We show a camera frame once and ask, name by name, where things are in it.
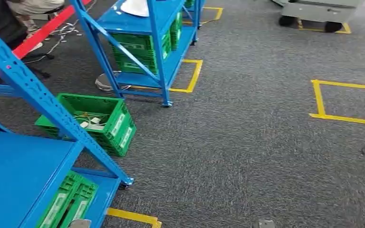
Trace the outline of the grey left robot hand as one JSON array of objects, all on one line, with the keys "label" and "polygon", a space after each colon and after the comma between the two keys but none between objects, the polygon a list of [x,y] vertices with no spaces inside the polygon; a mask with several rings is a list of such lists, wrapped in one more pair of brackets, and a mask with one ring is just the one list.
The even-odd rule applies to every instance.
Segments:
[{"label": "grey left robot hand", "polygon": [[88,219],[75,219],[73,220],[68,228],[90,228],[91,220]]}]

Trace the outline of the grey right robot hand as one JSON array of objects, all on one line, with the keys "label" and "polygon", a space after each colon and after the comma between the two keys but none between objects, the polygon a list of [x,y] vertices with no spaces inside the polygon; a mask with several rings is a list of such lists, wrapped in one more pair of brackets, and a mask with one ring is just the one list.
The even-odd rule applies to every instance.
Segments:
[{"label": "grey right robot hand", "polygon": [[256,219],[253,221],[251,228],[275,228],[276,225],[271,219]]}]

